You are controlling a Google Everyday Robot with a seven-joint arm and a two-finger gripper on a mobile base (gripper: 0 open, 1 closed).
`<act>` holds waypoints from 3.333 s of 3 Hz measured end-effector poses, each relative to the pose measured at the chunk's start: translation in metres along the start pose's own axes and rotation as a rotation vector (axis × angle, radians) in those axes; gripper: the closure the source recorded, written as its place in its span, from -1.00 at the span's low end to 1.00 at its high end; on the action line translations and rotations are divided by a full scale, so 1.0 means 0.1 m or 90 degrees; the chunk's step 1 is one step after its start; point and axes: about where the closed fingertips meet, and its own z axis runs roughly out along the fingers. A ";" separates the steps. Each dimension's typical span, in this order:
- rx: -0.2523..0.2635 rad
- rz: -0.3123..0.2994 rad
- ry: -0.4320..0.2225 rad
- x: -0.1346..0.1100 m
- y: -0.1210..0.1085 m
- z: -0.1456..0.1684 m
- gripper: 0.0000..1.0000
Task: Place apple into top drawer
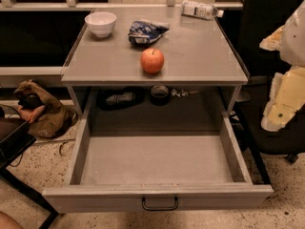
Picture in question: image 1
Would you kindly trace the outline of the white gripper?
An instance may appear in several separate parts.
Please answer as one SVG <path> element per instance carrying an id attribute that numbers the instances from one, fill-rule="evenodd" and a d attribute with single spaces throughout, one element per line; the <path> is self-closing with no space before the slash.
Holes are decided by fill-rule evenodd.
<path id="1" fill-rule="evenodd" d="M 284 27 L 264 38 L 259 48 L 271 52 L 280 50 L 280 58 L 293 65 L 287 72 L 274 75 L 270 99 L 261 120 L 264 130 L 277 132 L 305 104 L 305 0 Z"/>

